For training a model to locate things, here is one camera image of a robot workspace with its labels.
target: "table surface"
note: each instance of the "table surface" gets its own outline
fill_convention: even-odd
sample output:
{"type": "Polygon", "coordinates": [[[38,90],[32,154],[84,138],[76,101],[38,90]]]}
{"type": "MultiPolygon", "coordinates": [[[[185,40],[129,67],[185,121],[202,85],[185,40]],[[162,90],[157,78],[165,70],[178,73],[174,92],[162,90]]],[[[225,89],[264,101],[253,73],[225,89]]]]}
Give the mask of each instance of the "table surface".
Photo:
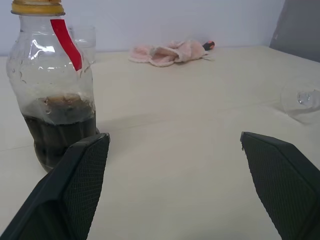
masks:
{"type": "MultiPolygon", "coordinates": [[[[290,80],[320,63],[268,47],[216,48],[215,61],[156,68],[100,53],[97,126],[111,144],[89,240],[280,240],[260,202],[242,131],[296,145],[318,168],[320,127],[281,110],[290,80]]],[[[46,174],[0,57],[0,233],[46,174]]]]}

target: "bottle neck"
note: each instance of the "bottle neck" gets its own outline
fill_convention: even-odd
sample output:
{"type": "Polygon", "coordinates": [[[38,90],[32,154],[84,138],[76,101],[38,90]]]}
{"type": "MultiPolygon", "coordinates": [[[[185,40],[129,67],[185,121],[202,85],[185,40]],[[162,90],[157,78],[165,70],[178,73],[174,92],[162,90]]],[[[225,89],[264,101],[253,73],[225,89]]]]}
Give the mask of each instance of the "bottle neck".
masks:
{"type": "Polygon", "coordinates": [[[51,19],[61,19],[60,16],[23,16],[20,15],[20,32],[53,32],[51,19]]]}

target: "gray wall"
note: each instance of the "gray wall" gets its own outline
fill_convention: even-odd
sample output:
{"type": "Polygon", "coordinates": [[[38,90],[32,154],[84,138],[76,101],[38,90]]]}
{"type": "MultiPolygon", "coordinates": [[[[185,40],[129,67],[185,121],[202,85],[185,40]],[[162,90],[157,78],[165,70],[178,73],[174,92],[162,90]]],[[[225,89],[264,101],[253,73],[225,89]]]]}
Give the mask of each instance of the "gray wall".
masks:
{"type": "Polygon", "coordinates": [[[320,0],[286,0],[270,47],[320,62],[320,0]]]}

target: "black mesh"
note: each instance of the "black mesh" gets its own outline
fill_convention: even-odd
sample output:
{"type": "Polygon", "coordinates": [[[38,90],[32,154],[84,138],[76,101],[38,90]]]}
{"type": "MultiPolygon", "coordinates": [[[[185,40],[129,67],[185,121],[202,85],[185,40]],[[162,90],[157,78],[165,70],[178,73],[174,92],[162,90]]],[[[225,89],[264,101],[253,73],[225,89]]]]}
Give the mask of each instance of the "black mesh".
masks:
{"type": "Polygon", "coordinates": [[[87,239],[100,198],[108,154],[106,141],[87,149],[63,193],[67,217],[78,240],[87,239]]]}
{"type": "MultiPolygon", "coordinates": [[[[298,151],[289,143],[281,145],[298,151]]],[[[313,218],[318,210],[314,189],[274,144],[244,135],[242,146],[256,192],[282,239],[305,239],[315,225],[313,218]]]]}

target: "white wall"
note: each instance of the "white wall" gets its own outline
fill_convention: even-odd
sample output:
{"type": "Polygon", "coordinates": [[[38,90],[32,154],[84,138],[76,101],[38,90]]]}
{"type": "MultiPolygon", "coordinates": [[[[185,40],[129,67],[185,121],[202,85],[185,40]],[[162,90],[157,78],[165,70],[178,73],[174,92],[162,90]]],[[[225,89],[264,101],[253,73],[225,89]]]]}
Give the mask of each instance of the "white wall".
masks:
{"type": "MultiPolygon", "coordinates": [[[[99,51],[139,43],[213,40],[217,46],[269,45],[285,0],[62,0],[70,24],[93,24],[99,51]]],[[[19,32],[11,0],[2,0],[0,55],[19,32]]]]}

